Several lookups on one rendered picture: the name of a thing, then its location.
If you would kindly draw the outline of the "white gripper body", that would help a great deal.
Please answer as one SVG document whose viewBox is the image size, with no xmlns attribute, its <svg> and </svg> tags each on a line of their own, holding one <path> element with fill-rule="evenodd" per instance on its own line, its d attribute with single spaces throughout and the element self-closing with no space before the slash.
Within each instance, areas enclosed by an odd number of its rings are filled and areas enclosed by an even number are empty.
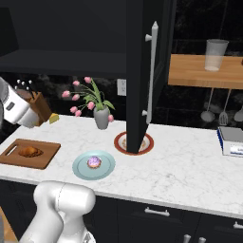
<svg viewBox="0 0 243 243">
<path fill-rule="evenodd" d="M 24 116 L 18 121 L 18 124 L 27 128 L 33 128 L 38 121 L 39 116 L 31 108 L 29 108 Z"/>
</svg>

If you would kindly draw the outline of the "brown wooden cutting board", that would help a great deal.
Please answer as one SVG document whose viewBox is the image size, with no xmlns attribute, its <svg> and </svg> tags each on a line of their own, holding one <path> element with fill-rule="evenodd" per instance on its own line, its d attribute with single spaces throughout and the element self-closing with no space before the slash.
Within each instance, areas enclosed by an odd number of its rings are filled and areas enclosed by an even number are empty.
<svg viewBox="0 0 243 243">
<path fill-rule="evenodd" d="M 23 156 L 22 151 L 27 151 L 27 147 L 32 147 L 31 152 L 36 149 L 37 155 Z M 0 163 L 44 170 L 60 147 L 55 142 L 17 139 L 0 155 Z"/>
</svg>

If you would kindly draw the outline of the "black cabinet door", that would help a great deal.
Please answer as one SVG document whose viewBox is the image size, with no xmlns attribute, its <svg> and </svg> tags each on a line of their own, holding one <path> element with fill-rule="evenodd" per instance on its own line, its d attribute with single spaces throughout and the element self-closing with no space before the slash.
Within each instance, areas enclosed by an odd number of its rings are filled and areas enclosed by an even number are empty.
<svg viewBox="0 0 243 243">
<path fill-rule="evenodd" d="M 150 80 L 151 34 L 158 23 L 153 83 L 152 114 L 168 80 L 177 0 L 128 0 L 126 3 L 126 151 L 137 154 L 147 130 L 146 117 Z"/>
</svg>

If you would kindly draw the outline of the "wooden knife block with knives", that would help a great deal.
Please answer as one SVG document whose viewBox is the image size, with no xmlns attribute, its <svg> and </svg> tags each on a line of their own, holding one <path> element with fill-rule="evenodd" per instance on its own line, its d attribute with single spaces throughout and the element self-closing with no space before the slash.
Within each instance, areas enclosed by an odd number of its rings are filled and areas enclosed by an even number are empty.
<svg viewBox="0 0 243 243">
<path fill-rule="evenodd" d="M 47 122 L 51 115 L 51 110 L 42 93 L 36 89 L 33 81 L 24 82 L 17 80 L 16 83 L 15 90 L 30 104 L 31 110 L 38 116 L 37 121 L 33 121 L 31 124 L 40 126 L 42 123 Z"/>
</svg>

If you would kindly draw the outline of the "grey vase with pink tulips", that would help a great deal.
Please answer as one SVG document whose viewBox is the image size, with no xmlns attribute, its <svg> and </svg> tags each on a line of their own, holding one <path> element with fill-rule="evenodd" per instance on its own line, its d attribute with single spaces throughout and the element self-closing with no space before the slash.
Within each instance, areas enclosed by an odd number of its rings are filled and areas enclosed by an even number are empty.
<svg viewBox="0 0 243 243">
<path fill-rule="evenodd" d="M 75 80 L 72 84 L 79 86 L 82 90 L 79 92 L 71 92 L 65 90 L 62 93 L 63 98 L 70 98 L 72 101 L 83 100 L 84 104 L 79 106 L 72 106 L 70 112 L 76 117 L 80 117 L 83 110 L 87 108 L 93 112 L 94 120 L 97 127 L 104 130 L 108 127 L 108 124 L 114 120 L 110 110 L 115 109 L 114 105 L 104 98 L 104 94 L 99 90 L 96 83 L 91 77 L 85 77 L 84 81 L 90 84 L 90 87 L 81 84 L 78 80 Z"/>
</svg>

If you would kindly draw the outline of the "purple frosted cupcake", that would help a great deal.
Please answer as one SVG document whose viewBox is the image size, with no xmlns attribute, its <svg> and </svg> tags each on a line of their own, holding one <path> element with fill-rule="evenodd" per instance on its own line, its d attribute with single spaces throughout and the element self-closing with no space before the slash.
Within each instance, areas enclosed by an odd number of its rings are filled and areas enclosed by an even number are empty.
<svg viewBox="0 0 243 243">
<path fill-rule="evenodd" d="M 102 160 L 97 156 L 92 156 L 87 161 L 87 166 L 91 169 L 97 169 L 101 166 Z"/>
</svg>

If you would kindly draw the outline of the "red rimmed plate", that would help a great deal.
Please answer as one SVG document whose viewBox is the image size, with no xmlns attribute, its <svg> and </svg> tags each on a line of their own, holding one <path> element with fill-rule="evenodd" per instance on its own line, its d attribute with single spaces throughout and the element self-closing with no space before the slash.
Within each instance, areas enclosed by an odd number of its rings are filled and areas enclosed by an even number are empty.
<svg viewBox="0 0 243 243">
<path fill-rule="evenodd" d="M 114 139 L 114 146 L 121 153 L 123 153 L 125 155 L 129 155 L 129 156 L 134 156 L 134 153 L 130 153 L 130 152 L 126 151 L 126 132 L 121 132 Z M 140 156 L 140 155 L 143 155 L 143 154 L 150 152 L 153 149 L 153 147 L 154 147 L 153 138 L 150 135 L 145 134 L 143 141 L 140 145 L 140 150 L 137 153 L 137 156 Z"/>
</svg>

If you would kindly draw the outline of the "black drawer front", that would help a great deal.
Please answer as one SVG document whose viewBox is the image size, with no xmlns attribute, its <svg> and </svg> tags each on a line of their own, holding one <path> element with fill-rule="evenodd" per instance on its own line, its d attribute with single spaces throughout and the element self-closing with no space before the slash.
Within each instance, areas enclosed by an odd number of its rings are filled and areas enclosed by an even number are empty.
<svg viewBox="0 0 243 243">
<path fill-rule="evenodd" d="M 243 219 L 202 214 L 193 243 L 198 243 L 200 237 L 206 238 L 205 243 L 243 243 L 243 230 L 234 229 L 236 221 L 243 225 Z"/>
<path fill-rule="evenodd" d="M 170 216 L 146 214 L 146 207 Z M 184 235 L 194 237 L 199 218 L 187 210 L 119 199 L 119 243 L 183 243 Z"/>
</svg>

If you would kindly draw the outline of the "silver hanging ladle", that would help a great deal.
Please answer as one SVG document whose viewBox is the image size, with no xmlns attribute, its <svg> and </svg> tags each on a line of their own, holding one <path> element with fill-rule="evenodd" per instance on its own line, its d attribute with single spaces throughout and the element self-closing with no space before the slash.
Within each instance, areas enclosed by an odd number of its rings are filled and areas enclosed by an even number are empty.
<svg viewBox="0 0 243 243">
<path fill-rule="evenodd" d="M 214 89 L 211 88 L 211 94 L 210 94 L 210 97 L 212 98 L 213 97 L 213 94 L 214 94 Z M 207 110 L 206 111 L 203 111 L 200 115 L 200 117 L 205 121 L 205 122 L 212 122 L 214 119 L 215 119 L 215 114 L 213 112 L 211 112 L 209 110 L 210 108 L 210 104 L 211 104 L 211 100 L 212 99 L 209 99 L 208 101 L 208 106 L 207 106 Z"/>
</svg>

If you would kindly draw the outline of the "silver hanging spatula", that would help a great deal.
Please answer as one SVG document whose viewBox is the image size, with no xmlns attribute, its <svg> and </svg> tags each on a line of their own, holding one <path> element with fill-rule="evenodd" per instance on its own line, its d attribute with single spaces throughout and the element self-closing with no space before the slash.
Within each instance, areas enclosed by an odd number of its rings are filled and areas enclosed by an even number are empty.
<svg viewBox="0 0 243 243">
<path fill-rule="evenodd" d="M 226 126 L 228 124 L 228 114 L 226 113 L 226 107 L 227 107 L 230 95 L 231 95 L 231 90 L 228 90 L 228 95 L 227 95 L 227 99 L 226 99 L 223 111 L 219 114 L 219 118 L 218 118 L 218 123 L 220 126 Z"/>
</svg>

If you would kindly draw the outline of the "white and blue box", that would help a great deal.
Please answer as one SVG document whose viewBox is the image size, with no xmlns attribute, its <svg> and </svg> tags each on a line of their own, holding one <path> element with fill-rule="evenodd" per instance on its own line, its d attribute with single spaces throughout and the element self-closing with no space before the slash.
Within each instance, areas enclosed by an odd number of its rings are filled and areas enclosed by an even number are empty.
<svg viewBox="0 0 243 243">
<path fill-rule="evenodd" d="M 216 130 L 224 156 L 243 157 L 243 130 L 219 126 Z"/>
</svg>

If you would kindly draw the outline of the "silver hanging spoon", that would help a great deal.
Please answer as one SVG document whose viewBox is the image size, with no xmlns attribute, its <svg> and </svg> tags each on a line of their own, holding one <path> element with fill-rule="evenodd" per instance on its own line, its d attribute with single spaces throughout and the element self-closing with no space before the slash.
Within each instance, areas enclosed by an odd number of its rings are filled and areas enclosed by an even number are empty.
<svg viewBox="0 0 243 243">
<path fill-rule="evenodd" d="M 243 122 L 243 106 L 239 111 L 234 114 L 234 120 L 236 122 Z"/>
</svg>

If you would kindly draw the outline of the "black wall cabinet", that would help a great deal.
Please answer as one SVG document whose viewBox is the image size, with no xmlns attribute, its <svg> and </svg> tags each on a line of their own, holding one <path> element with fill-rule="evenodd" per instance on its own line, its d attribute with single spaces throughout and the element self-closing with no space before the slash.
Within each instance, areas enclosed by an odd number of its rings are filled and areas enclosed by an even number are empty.
<svg viewBox="0 0 243 243">
<path fill-rule="evenodd" d="M 124 78 L 126 0 L 0 0 L 0 72 Z"/>
</svg>

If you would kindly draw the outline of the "white wall outlet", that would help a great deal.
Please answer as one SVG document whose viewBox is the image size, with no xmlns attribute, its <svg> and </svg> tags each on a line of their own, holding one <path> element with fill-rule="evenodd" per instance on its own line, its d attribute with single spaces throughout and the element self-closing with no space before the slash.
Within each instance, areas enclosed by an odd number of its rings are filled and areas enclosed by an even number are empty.
<svg viewBox="0 0 243 243">
<path fill-rule="evenodd" d="M 119 96 L 126 95 L 126 80 L 124 79 L 117 80 L 117 92 Z"/>
</svg>

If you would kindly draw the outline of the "wooden wall shelf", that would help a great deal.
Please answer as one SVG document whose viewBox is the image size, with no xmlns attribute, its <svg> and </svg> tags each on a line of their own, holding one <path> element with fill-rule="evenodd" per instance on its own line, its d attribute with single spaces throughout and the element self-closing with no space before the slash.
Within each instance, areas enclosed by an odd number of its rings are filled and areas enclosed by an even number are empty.
<svg viewBox="0 0 243 243">
<path fill-rule="evenodd" d="M 169 85 L 243 89 L 243 57 L 225 56 L 217 72 L 204 68 L 202 55 L 172 54 Z"/>
</svg>

